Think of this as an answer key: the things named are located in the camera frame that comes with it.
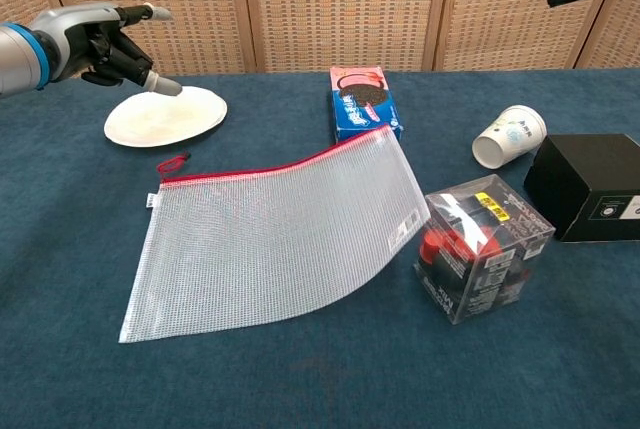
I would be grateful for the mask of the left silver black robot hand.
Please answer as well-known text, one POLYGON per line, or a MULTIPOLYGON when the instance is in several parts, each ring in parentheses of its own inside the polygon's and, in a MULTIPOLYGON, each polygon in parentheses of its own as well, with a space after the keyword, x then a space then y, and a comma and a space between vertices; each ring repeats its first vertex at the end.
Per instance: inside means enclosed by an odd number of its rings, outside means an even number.
POLYGON ((55 50, 51 82, 79 74, 87 82, 111 87, 130 81, 148 92, 177 96, 182 86, 160 76, 153 60, 123 29, 143 21, 168 21, 170 11, 150 3, 121 7, 94 2, 51 9, 39 14, 30 30, 55 50))

